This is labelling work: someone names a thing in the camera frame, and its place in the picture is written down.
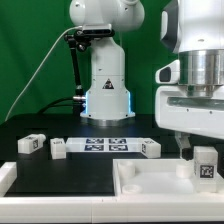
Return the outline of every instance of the black cable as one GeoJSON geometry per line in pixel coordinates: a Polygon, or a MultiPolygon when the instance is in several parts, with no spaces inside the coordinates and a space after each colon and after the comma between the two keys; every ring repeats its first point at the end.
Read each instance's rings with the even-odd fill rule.
{"type": "Polygon", "coordinates": [[[37,114],[43,114],[46,110],[48,110],[50,107],[55,106],[55,104],[64,102],[64,101],[73,101],[73,97],[66,97],[66,98],[61,98],[58,100],[53,101],[52,103],[48,104],[47,106],[45,106],[44,108],[42,108],[41,110],[39,110],[37,112],[37,114]]]}

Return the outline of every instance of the green screen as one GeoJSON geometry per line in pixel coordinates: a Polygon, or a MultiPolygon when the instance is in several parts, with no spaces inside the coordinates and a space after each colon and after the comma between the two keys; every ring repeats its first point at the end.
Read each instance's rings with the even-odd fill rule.
{"type": "MultiPolygon", "coordinates": [[[[1,0],[0,3],[0,122],[28,83],[59,35],[73,26],[71,0],[1,0]]],[[[126,87],[132,93],[133,111],[153,114],[155,72],[175,59],[160,43],[161,12],[169,0],[142,0],[145,21],[133,32],[115,36],[126,52],[126,87]]],[[[85,90],[91,85],[90,50],[78,53],[85,90]]],[[[70,50],[62,39],[19,100],[11,116],[37,113],[48,103],[75,95],[70,50]]],[[[72,113],[71,108],[48,113],[72,113]]]]}

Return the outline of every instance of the table surface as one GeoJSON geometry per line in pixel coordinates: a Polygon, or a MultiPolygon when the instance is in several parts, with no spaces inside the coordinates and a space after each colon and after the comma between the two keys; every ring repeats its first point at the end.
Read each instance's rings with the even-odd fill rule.
{"type": "MultiPolygon", "coordinates": [[[[162,146],[163,158],[178,158],[174,132],[157,127],[154,116],[137,115],[122,127],[83,124],[73,115],[18,115],[0,125],[0,165],[16,161],[18,177],[6,197],[113,196],[113,159],[145,159],[141,153],[67,153],[66,160],[51,159],[50,139],[152,138],[162,146]],[[45,134],[44,147],[31,155],[17,153],[17,140],[30,134],[45,134]]],[[[223,141],[191,136],[192,145],[224,148],[223,141]]]]}

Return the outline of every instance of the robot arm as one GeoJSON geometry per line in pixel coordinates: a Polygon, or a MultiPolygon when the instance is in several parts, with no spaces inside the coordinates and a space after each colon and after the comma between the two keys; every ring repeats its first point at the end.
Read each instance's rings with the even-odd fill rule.
{"type": "Polygon", "coordinates": [[[100,126],[123,124],[135,114],[124,85],[124,51],[112,36],[114,31],[139,28],[144,20],[143,6],[139,0],[73,0],[70,17],[82,27],[75,34],[77,40],[81,38],[77,47],[92,49],[92,85],[86,93],[82,120],[100,126]]]}
{"type": "Polygon", "coordinates": [[[111,24],[125,32],[141,26],[144,9],[139,0],[72,0],[70,17],[77,26],[111,24]]]}
{"type": "Polygon", "coordinates": [[[159,127],[224,139],[223,6],[224,0],[172,0],[165,7],[161,41],[178,60],[156,74],[166,84],[156,94],[159,127]]]}

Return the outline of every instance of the white platform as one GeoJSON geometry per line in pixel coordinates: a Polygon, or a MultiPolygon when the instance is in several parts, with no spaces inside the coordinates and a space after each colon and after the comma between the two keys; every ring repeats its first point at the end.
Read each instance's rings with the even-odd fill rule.
{"type": "Polygon", "coordinates": [[[135,176],[122,180],[114,160],[114,197],[0,198],[0,223],[102,223],[224,221],[224,181],[217,193],[196,193],[191,179],[176,177],[180,160],[131,160],[135,176]],[[122,193],[125,185],[139,194],[122,193]]]}

